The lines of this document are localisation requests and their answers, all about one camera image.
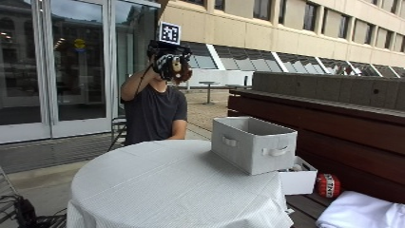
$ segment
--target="box handle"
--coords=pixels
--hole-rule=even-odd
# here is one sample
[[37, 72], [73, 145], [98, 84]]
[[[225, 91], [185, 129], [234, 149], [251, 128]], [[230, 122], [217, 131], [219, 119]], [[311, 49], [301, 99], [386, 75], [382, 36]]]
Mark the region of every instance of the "box handle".
[[222, 142], [229, 146], [233, 146], [233, 147], [238, 146], [238, 141], [230, 140], [225, 136], [222, 136]]
[[289, 151], [287, 148], [289, 148], [287, 146], [283, 147], [282, 149], [267, 149], [267, 148], [263, 148], [263, 149], [262, 149], [262, 155], [263, 155], [263, 156], [265, 156], [265, 155], [269, 155], [269, 156], [273, 156], [273, 157], [281, 156], [281, 155], [283, 155], [285, 153], [287, 153], [287, 151]]

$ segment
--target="beige wall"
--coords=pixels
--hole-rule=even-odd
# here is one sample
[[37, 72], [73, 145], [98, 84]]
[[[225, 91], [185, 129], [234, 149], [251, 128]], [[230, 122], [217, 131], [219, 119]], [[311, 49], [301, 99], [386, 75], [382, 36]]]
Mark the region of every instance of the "beige wall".
[[342, 20], [342, 15], [333, 10], [327, 10], [327, 16], [326, 16], [325, 25], [323, 25], [325, 26], [325, 32], [323, 32], [325, 36], [338, 38], [341, 20]]
[[377, 33], [377, 41], [375, 41], [375, 46], [378, 48], [385, 48], [385, 41], [387, 38], [387, 31], [382, 28], [378, 29]]
[[253, 18], [253, 7], [254, 0], [231, 0], [231, 4], [225, 4], [225, 13], [243, 18]]
[[366, 40], [366, 33], [367, 33], [367, 23], [359, 20], [355, 20], [355, 32], [353, 41], [357, 44], [363, 44]]
[[402, 1], [401, 12], [399, 12], [399, 13], [401, 13], [401, 14], [399, 14], [401, 18], [405, 19], [405, 1]]
[[306, 2], [302, 0], [286, 1], [285, 27], [302, 29]]
[[394, 36], [394, 44], [393, 44], [393, 51], [401, 52], [402, 38], [403, 38], [402, 35], [395, 34], [395, 36]]
[[[169, 1], [161, 20], [181, 25], [181, 39], [183, 41], [405, 67], [405, 53], [383, 49], [385, 29], [375, 31], [377, 47], [363, 45], [366, 31], [362, 31], [361, 35], [358, 30], [365, 30], [362, 28], [365, 23], [358, 24], [361, 26], [357, 27], [354, 42], [325, 35], [315, 35], [314, 32], [302, 30], [305, 2], [301, 0], [293, 0], [293, 2], [295, 2], [294, 5], [291, 5], [291, 0], [287, 1], [287, 23], [278, 26], [273, 26], [267, 21], [230, 15], [219, 10], [211, 10], [207, 13], [209, 9], [179, 0]], [[334, 4], [341, 9], [345, 9], [342, 2], [351, 3], [354, 7], [366, 6], [362, 11], [367, 10], [367, 13], [361, 13], [369, 15], [369, 17], [379, 15], [378, 13], [382, 12], [381, 9], [361, 0], [322, 0], [318, 2], [323, 2], [323, 5]], [[382, 24], [389, 23], [382, 21], [391, 20], [393, 25], [403, 25], [401, 32], [398, 32], [403, 34], [405, 20], [398, 19], [398, 17], [391, 19], [390, 16], [373, 20], [381, 21]]]

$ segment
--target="bench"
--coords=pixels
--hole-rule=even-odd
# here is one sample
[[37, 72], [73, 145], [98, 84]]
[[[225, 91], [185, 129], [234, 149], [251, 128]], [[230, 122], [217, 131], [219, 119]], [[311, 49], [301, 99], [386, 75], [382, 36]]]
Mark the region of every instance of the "bench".
[[230, 90], [227, 116], [297, 130], [295, 154], [342, 187], [405, 202], [405, 114], [254, 90]]
[[289, 208], [293, 210], [290, 214], [291, 228], [315, 228], [317, 218], [333, 200], [313, 193], [310, 195], [286, 196], [286, 201]]

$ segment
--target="person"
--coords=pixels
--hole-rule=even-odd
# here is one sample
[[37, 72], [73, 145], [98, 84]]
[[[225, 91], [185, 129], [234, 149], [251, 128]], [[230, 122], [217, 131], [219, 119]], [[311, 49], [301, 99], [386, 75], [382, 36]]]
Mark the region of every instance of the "person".
[[183, 93], [166, 85], [154, 55], [147, 53], [149, 66], [135, 72], [119, 88], [126, 118], [123, 145], [186, 137], [187, 101]]

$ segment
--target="black t-shirt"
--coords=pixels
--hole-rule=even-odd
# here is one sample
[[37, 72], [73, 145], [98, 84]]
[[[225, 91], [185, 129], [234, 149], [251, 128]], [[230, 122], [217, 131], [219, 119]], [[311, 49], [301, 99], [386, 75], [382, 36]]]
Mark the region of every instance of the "black t-shirt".
[[123, 103], [126, 117], [125, 145], [165, 140], [175, 120], [187, 120], [186, 97], [166, 87], [158, 92], [147, 85], [131, 101]]

